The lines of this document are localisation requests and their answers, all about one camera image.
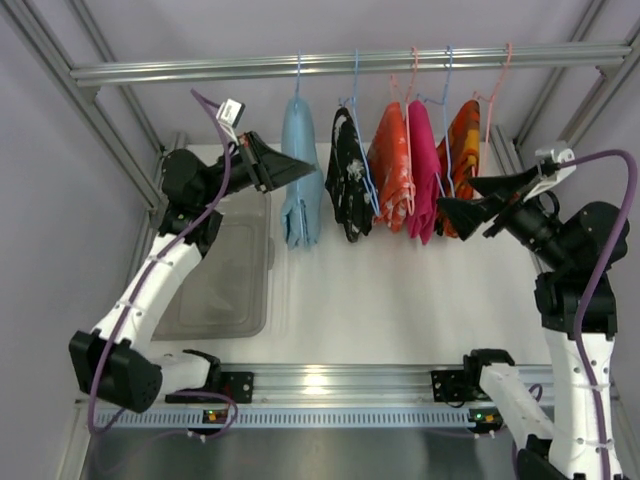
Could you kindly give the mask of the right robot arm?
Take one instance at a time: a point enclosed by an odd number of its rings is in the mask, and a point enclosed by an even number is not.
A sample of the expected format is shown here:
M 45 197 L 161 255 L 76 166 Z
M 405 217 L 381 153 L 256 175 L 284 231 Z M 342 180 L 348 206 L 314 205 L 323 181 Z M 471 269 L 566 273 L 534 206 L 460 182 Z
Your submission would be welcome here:
M 471 384 L 497 408 L 510 431 L 522 479 L 621 479 L 611 419 L 610 363 L 617 334 L 616 299 L 607 273 L 627 251 L 628 213 L 591 202 L 568 220 L 541 198 L 571 175 L 576 163 L 546 164 L 510 176 L 475 178 L 476 200 L 442 198 L 439 207 L 458 235 L 507 232 L 547 267 L 534 297 L 550 353 L 554 412 L 547 415 L 503 350 L 465 357 Z

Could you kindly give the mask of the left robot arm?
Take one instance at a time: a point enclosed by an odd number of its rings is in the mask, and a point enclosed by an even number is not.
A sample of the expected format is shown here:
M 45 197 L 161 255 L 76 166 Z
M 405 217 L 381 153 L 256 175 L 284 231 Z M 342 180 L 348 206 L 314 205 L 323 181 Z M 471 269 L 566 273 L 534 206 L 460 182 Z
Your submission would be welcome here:
M 316 170 L 272 149 L 250 131 L 205 164 L 186 148 L 162 163 L 161 190 L 168 200 L 151 249 L 122 296 L 88 332 L 77 331 L 69 353 L 79 388 L 135 413 L 160 396 L 216 396 L 217 357 L 185 350 L 168 361 L 148 358 L 162 316 L 187 277 L 206 258 L 223 223 L 218 203 L 250 187 L 269 193 Z

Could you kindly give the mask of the light blue wire hanger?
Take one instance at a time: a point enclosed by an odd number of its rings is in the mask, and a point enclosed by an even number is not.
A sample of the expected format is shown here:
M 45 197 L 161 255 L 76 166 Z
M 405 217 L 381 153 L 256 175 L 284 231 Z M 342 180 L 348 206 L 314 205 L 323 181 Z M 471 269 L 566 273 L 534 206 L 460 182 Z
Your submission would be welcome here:
M 299 49 L 297 53 L 297 72 L 296 72 L 296 84 L 295 84 L 295 91 L 294 91 L 294 114 L 296 115 L 296 118 L 298 115 L 298 105 L 299 105 L 299 99 L 300 99 L 300 81 L 301 81 L 301 66 L 302 66 L 301 56 L 302 56 L 302 51 L 301 49 Z M 306 228 L 306 220 L 305 220 L 305 206 L 301 198 L 299 183 L 296 184 L 296 201 L 297 201 L 297 206 L 299 210 L 299 221 L 300 221 L 299 222 L 300 223 L 299 242 L 301 246 L 306 247 L 307 246 L 307 228 Z

